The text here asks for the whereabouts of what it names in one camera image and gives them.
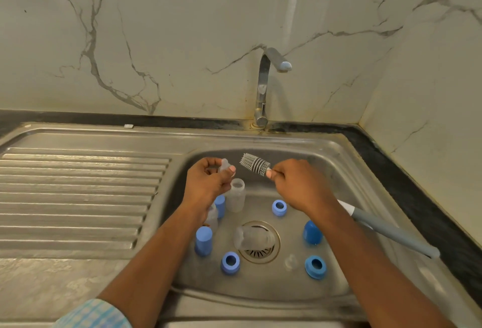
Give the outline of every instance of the blue bottle cap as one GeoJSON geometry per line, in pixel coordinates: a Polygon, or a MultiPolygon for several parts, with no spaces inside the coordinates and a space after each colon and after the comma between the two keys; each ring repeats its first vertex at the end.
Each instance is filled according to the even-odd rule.
{"type": "Polygon", "coordinates": [[[286,211],[288,210],[288,206],[286,205],[285,201],[276,200],[271,206],[271,210],[276,216],[284,216],[286,214],[286,211]]]}
{"type": "Polygon", "coordinates": [[[310,277],[321,280],[326,275],[326,263],[321,257],[309,256],[305,261],[305,270],[310,277]]]}
{"type": "Polygon", "coordinates": [[[239,271],[239,256],[235,252],[227,252],[221,260],[221,270],[226,275],[234,275],[239,271]]]}
{"type": "Polygon", "coordinates": [[[207,226],[202,226],[196,231],[196,244],[194,251],[201,257],[208,256],[213,250],[213,231],[207,226]]]}
{"type": "Polygon", "coordinates": [[[323,234],[320,229],[311,220],[306,223],[303,230],[303,239],[310,244],[319,244],[322,241],[323,234]]]}
{"type": "Polygon", "coordinates": [[[214,204],[217,209],[217,218],[221,219],[224,216],[224,211],[226,209],[226,197],[224,197],[224,195],[219,195],[214,200],[214,204]]]}

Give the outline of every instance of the forearm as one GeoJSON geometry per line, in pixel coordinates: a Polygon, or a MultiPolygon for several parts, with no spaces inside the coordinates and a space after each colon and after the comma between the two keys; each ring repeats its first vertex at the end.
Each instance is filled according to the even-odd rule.
{"type": "Polygon", "coordinates": [[[309,215],[374,327],[455,327],[336,203],[309,215]]]}
{"type": "Polygon", "coordinates": [[[134,328],[154,327],[172,280],[198,227],[188,208],[179,208],[129,264],[100,293],[134,328]]]}

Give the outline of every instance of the sleeve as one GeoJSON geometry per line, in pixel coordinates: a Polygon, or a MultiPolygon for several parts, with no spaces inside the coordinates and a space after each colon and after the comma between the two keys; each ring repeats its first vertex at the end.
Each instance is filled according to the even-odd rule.
{"type": "Polygon", "coordinates": [[[106,301],[92,299],[57,320],[52,328],[132,328],[119,309],[106,301]]]}

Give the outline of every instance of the drain ring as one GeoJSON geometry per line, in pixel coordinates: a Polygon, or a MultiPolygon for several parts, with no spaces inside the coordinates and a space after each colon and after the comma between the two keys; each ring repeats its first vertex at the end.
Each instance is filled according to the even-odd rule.
{"type": "Polygon", "coordinates": [[[264,250],[240,250],[239,254],[246,259],[247,261],[255,264],[266,264],[270,263],[274,260],[278,253],[280,252],[280,236],[276,229],[269,225],[267,222],[260,222],[260,221],[252,221],[247,222],[243,226],[250,226],[252,228],[263,228],[264,230],[268,230],[272,232],[275,238],[274,246],[271,248],[266,248],[264,250]]]}

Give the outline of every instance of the brush handle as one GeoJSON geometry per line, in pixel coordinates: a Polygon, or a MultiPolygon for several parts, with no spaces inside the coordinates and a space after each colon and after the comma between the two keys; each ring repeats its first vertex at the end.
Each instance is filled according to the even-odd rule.
{"type": "Polygon", "coordinates": [[[438,258],[440,257],[440,251],[438,248],[431,246],[419,239],[416,239],[411,234],[406,232],[403,229],[397,228],[394,225],[384,221],[383,219],[369,214],[362,209],[354,207],[346,202],[338,201],[341,206],[351,215],[351,217],[358,221],[367,224],[377,233],[380,233],[391,240],[406,246],[414,251],[422,253],[430,258],[438,258]]]}

